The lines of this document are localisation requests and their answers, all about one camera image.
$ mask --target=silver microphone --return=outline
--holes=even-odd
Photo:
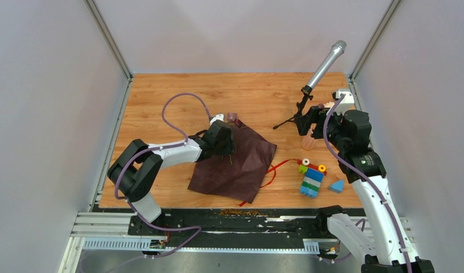
[[[311,90],[314,89],[314,87],[319,83],[324,74],[326,74],[329,68],[331,68],[332,64],[337,60],[337,58],[339,58],[339,56],[344,53],[346,46],[346,42],[339,40],[331,47],[331,51],[307,83]]]

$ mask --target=white wall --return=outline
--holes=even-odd
[[[125,78],[83,1],[0,1],[0,272],[56,272]]]
[[[352,72],[391,0],[96,0],[134,73]]]
[[[421,257],[464,272],[464,0],[403,1],[358,93]]]

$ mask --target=wood surface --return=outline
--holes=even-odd
[[[296,163],[288,162],[277,169],[274,182],[259,190],[253,203],[242,208],[318,208],[341,205],[344,208],[361,207],[352,186],[345,183],[344,191],[334,193],[327,188],[345,179],[335,158],[323,140],[317,141],[312,151],[301,148],[302,137],[293,123],[277,130],[272,127],[290,118],[302,98],[301,88],[312,73],[200,73],[136,75],[113,153],[114,162],[126,146],[141,138],[146,143],[178,141],[183,136],[168,127],[161,119],[163,104],[173,95],[193,92],[204,99],[212,115],[235,112],[249,127],[266,140],[277,145],[272,162],[276,165],[286,159],[309,158],[312,164],[324,164],[328,174],[322,181],[317,198],[299,193],[303,175]],[[346,88],[343,73],[328,73],[314,89],[311,105],[331,101],[331,94]],[[200,102],[190,96],[175,99],[166,109],[166,118],[188,135],[209,127],[206,113]],[[204,195],[187,189],[194,163],[180,164],[160,170],[151,193],[164,208],[238,208],[241,201],[223,196]],[[263,184],[272,177],[265,176]],[[114,185],[107,180],[100,201],[101,208],[127,207],[116,200]]]

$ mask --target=brown cloth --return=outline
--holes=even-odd
[[[232,126],[232,136],[237,151],[231,157],[213,156],[196,163],[188,189],[251,203],[272,163],[277,145],[240,120]]]

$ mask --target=blue triangle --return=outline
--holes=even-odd
[[[329,186],[329,189],[336,193],[341,193],[344,188],[344,180],[339,180],[336,183]]]

